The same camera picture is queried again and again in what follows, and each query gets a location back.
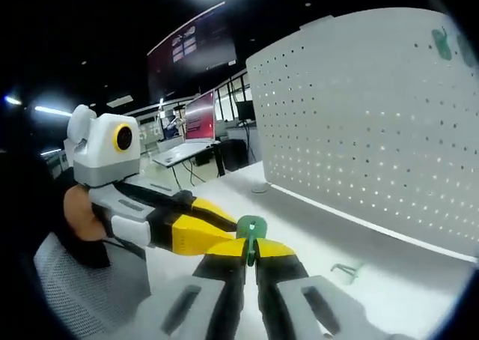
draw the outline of monitor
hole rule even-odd
[[[185,108],[186,140],[215,139],[215,97],[213,91],[193,100]]]
[[[223,2],[179,27],[148,53],[150,100],[157,103],[205,72],[235,64],[236,59]]]
[[[253,101],[247,100],[245,102],[237,102],[238,119],[240,121],[256,120],[256,114],[254,113]]]

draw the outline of green object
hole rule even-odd
[[[463,56],[464,63],[466,63],[468,67],[472,68],[476,62],[474,53],[472,52],[469,42],[461,34],[457,36],[457,45],[459,46],[459,50]]]
[[[246,263],[249,267],[254,265],[254,240],[265,238],[268,225],[260,216],[245,215],[237,224],[237,239],[246,239]]]
[[[433,34],[434,43],[436,44],[437,51],[441,58],[450,61],[452,59],[452,52],[448,45],[448,34],[444,28],[442,28],[442,30],[444,32],[438,29],[433,29],[431,33]]]

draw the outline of white table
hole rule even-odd
[[[236,218],[248,213],[268,223],[267,237],[288,245],[310,276],[333,281],[365,307],[368,320],[388,333],[425,339],[454,306],[474,265],[404,243],[342,219],[279,190],[254,194],[263,183],[257,163],[193,189]],[[147,250],[150,285],[155,289],[179,276],[191,275],[201,260],[162,249]],[[359,277],[342,285],[333,264],[364,262]],[[245,308],[236,339],[267,339],[257,307],[254,268],[248,268]]]

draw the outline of pegboard panel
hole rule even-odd
[[[445,15],[319,21],[247,61],[266,179],[462,255],[479,245],[479,86]]]

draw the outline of ceiling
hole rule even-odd
[[[426,0],[4,0],[2,90],[21,99],[26,112],[46,105],[72,112],[95,103],[99,112],[124,113],[150,104],[147,52],[183,23],[226,1],[238,65],[208,73],[173,97],[212,88],[244,68],[245,60],[299,26],[322,16],[375,7],[425,7]],[[130,94],[133,102],[106,103]],[[66,119],[32,115],[39,148],[61,146]]]

